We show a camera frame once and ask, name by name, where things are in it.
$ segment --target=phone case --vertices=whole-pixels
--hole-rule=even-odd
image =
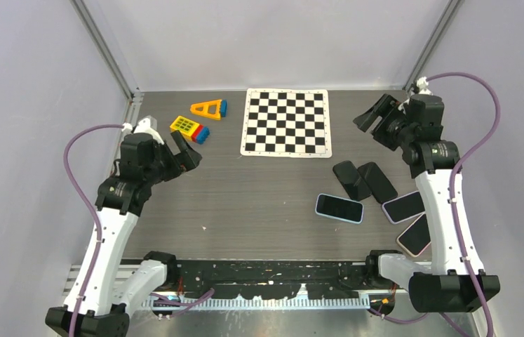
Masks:
[[[403,223],[403,222],[405,222],[406,220],[412,219],[412,218],[414,218],[415,216],[420,216],[421,214],[425,213],[425,212],[421,212],[421,213],[415,214],[415,215],[413,215],[413,216],[409,216],[408,218],[406,218],[406,219],[404,219],[404,220],[400,220],[400,221],[398,221],[398,222],[395,223],[395,222],[392,220],[392,218],[390,217],[390,215],[388,214],[388,212],[386,211],[386,207],[385,207],[385,206],[386,206],[387,204],[389,204],[389,203],[391,203],[391,202],[394,202],[394,201],[396,201],[396,200],[398,200],[398,199],[402,199],[402,198],[404,198],[404,197],[406,197],[407,195],[410,195],[410,194],[412,194],[412,193],[417,193],[417,191],[414,191],[414,192],[411,192],[411,193],[407,193],[407,194],[405,194],[405,195],[403,195],[403,196],[400,196],[400,197],[395,198],[394,200],[390,200],[390,201],[388,201],[388,202],[384,202],[384,203],[382,204],[382,211],[384,212],[384,214],[386,215],[386,218],[388,218],[388,221],[389,221],[392,225],[397,225],[397,224],[399,224],[399,223]]]
[[[362,203],[360,203],[360,202],[358,202],[358,201],[354,201],[354,200],[350,200],[350,199],[345,199],[345,198],[341,198],[341,197],[336,197],[335,195],[330,195],[330,194],[326,194],[326,193],[320,193],[320,194],[318,194],[318,198],[316,199],[316,206],[315,206],[315,208],[314,208],[314,210],[315,210],[315,212],[316,212],[316,214],[317,214],[318,216],[324,216],[324,217],[326,217],[326,218],[330,218],[330,219],[334,219],[334,220],[340,220],[340,221],[344,221],[344,222],[346,222],[346,223],[354,223],[354,224],[356,224],[356,225],[358,225],[359,223],[362,223],[362,222],[363,222],[363,218],[365,217],[365,207],[364,207],[364,206],[363,206],[363,212],[361,213],[361,220],[360,220],[359,222],[357,222],[357,223],[354,222],[354,221],[347,220],[347,219],[337,218],[337,217],[335,217],[335,216],[328,216],[328,215],[326,215],[326,214],[319,213],[319,212],[317,211],[317,204],[318,204],[318,201],[319,201],[319,197],[320,197],[321,195],[325,195],[325,196],[327,196],[327,197],[332,197],[332,198],[336,198],[336,199],[342,199],[342,200],[346,200],[346,201],[350,201],[350,202],[356,202],[357,204],[361,204],[361,206],[363,205]]]
[[[411,256],[411,257],[413,257],[413,258],[418,258],[419,255],[423,254],[423,252],[425,251],[425,249],[427,249],[427,248],[429,248],[429,246],[431,246],[431,242],[429,242],[429,243],[425,246],[425,248],[423,248],[423,249],[422,249],[422,250],[421,250],[417,255],[415,255],[415,254],[411,253],[411,252],[408,250],[408,248],[406,248],[406,246],[404,246],[404,245],[402,245],[402,244],[400,243],[400,240],[399,240],[400,237],[401,237],[402,235],[404,235],[404,233],[406,233],[406,231],[409,230],[409,229],[410,229],[410,228],[411,228],[411,227],[412,227],[412,226],[417,222],[417,220],[413,221],[413,222],[410,224],[410,226],[406,227],[406,229],[404,230],[404,232],[400,233],[400,235],[396,238],[396,243],[400,246],[400,248],[402,248],[403,251],[405,251],[409,256]]]

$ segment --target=yellow toy block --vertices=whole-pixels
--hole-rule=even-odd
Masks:
[[[171,132],[178,130],[183,138],[198,144],[204,143],[204,140],[210,135],[210,130],[207,127],[183,116],[178,116],[175,119],[170,125],[170,130]]]
[[[216,107],[216,110],[214,112],[210,112],[211,107]],[[189,111],[191,111],[192,114],[219,121],[222,117],[227,115],[227,101],[210,100],[208,102],[195,103],[192,104],[192,107]]]

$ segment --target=white wall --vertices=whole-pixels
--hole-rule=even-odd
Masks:
[[[402,86],[447,3],[87,2],[142,91]]]
[[[491,301],[498,336],[524,336],[524,1],[467,1],[425,74],[446,71],[480,75],[499,94],[501,124],[464,167],[464,200],[479,255],[501,281]],[[467,79],[430,87],[446,104],[445,138],[466,152],[490,128],[490,97]]]
[[[0,336],[45,336],[90,216],[62,167],[78,131],[120,123],[126,99],[67,0],[0,1]],[[116,131],[80,140],[72,168],[88,196]]]

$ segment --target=blue toy block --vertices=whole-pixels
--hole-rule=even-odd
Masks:
[[[227,116],[227,100],[222,100],[220,103],[220,116],[223,118]]]
[[[207,126],[204,126],[200,133],[196,136],[196,143],[203,144],[206,138],[210,135],[210,129]]]

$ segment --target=cable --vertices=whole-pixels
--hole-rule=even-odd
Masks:
[[[177,286],[177,296],[183,295],[183,276],[179,278],[179,285]]]
[[[93,220],[95,222],[96,227],[96,245],[95,250],[93,253],[93,257],[90,260],[90,265],[88,266],[88,270],[86,271],[86,276],[84,277],[84,281],[82,282],[82,285],[80,286],[80,291],[78,292],[78,298],[76,299],[76,305],[74,306],[74,311],[72,312],[72,318],[69,321],[69,333],[68,335],[71,337],[75,336],[76,333],[76,320],[78,319],[78,313],[80,311],[80,305],[82,304],[82,300],[84,299],[84,293],[86,292],[86,288],[88,287],[88,282],[90,281],[90,276],[92,276],[94,267],[96,265],[96,260],[98,258],[98,253],[100,251],[100,243],[102,241],[102,226],[100,224],[100,220],[96,214],[96,210],[94,206],[91,204],[91,202],[86,197],[86,194],[82,192],[82,189],[80,188],[80,185],[78,185],[78,182],[76,181],[76,178],[74,178],[74,174],[72,173],[72,170],[69,167],[69,149],[72,148],[72,145],[78,140],[81,136],[86,135],[87,133],[90,133],[95,130],[100,130],[101,128],[123,128],[123,125],[120,124],[104,124],[104,125],[98,125],[93,126],[92,128],[87,128],[86,130],[78,133],[75,135],[65,146],[65,150],[63,151],[63,166],[65,167],[65,173],[67,173],[67,177],[69,178],[69,181],[74,186],[74,189],[90,211],[90,215],[93,217]]]
[[[387,320],[388,322],[392,322],[392,323],[396,323],[396,324],[412,324],[412,323],[417,323],[417,322],[420,322],[422,321],[423,319],[427,318],[427,316],[429,316],[429,313],[424,313],[423,315],[420,315],[419,317],[415,318],[415,319],[409,319],[409,320],[405,320],[405,319],[397,319],[397,318],[393,318],[393,317],[390,317],[390,316],[384,316],[382,315],[381,312],[377,311],[376,309],[372,309],[372,308],[369,308],[369,311],[376,315],[376,316],[380,316],[382,317],[383,319]]]
[[[497,97],[497,94],[491,88],[491,86],[485,82],[485,80],[481,79],[480,77],[477,77],[472,74],[468,74],[466,72],[446,72],[443,74],[435,75],[432,77],[428,77],[427,81],[433,81],[434,79],[441,79],[443,77],[466,77],[467,79],[472,79],[474,81],[477,81],[482,86],[487,89],[489,94],[491,95],[491,98],[493,99],[493,104],[495,104],[495,120],[493,121],[493,125],[491,126],[491,129],[483,139],[481,139],[478,143],[476,143],[473,147],[466,152],[464,156],[460,158],[460,160],[456,163],[454,168],[452,169],[452,173],[450,176],[450,200],[453,200],[456,195],[456,175],[460,171],[460,168],[462,167],[462,164],[476,151],[479,147],[483,146],[490,138],[493,136],[493,133],[497,130],[497,127],[499,126],[499,120],[501,119],[501,105],[499,104],[499,98]],[[458,236],[458,243],[460,245],[460,251],[462,252],[463,257],[468,256],[468,251],[466,249],[466,244],[464,242],[464,236],[462,235],[462,229],[460,227],[460,219],[458,216],[458,206],[455,202],[452,202],[452,216],[454,218],[454,227],[456,228],[456,235]],[[485,298],[485,294],[483,293],[483,290],[481,289],[481,285],[478,283],[478,280],[476,279],[476,274],[474,272],[474,269],[472,268],[472,265],[470,264],[469,259],[464,259],[464,264],[466,265],[466,269],[468,270],[468,273],[470,274],[470,279],[472,280],[472,284],[474,285],[474,288],[476,290],[476,294],[478,296],[479,301],[481,302],[481,306],[483,307],[483,312],[485,313],[485,319],[487,320],[487,337],[493,337],[493,319],[491,318],[491,311],[489,310],[489,305],[487,304],[487,299]]]
[[[394,283],[394,285],[392,286],[392,290],[391,290],[391,292],[392,292],[392,295],[391,295],[392,302],[394,302],[396,300],[396,290],[397,290],[397,288],[398,288],[398,285]]]
[[[158,295],[157,293],[150,293],[150,296],[154,296],[154,297],[159,298],[162,303],[165,303],[167,305],[177,305],[177,306],[186,307],[185,309],[183,309],[181,311],[178,311],[178,312],[176,312],[176,313],[174,313],[172,315],[167,315],[166,317],[168,319],[175,318],[177,316],[183,315],[189,309],[195,307],[196,305],[206,302],[213,295],[214,295],[214,289],[210,288],[210,290],[208,290],[205,294],[203,294],[202,297],[200,297],[198,300],[196,300],[196,301],[194,301],[192,303],[177,303],[177,302],[173,302],[173,301],[169,300],[166,296]]]

